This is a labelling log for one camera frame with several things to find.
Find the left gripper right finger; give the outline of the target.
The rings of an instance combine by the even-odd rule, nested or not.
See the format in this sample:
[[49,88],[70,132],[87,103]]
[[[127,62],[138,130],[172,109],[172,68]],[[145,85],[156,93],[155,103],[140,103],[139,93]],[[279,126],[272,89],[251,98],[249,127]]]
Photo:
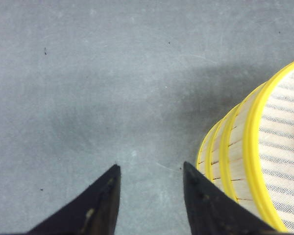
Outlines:
[[184,201],[193,235],[283,235],[234,202],[192,164],[183,165]]

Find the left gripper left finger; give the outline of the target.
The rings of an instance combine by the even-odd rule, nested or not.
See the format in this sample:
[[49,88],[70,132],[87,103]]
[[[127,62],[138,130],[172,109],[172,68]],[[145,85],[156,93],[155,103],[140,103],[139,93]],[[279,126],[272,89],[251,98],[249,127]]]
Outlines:
[[79,196],[36,225],[28,235],[113,235],[121,193],[121,167],[117,164]]

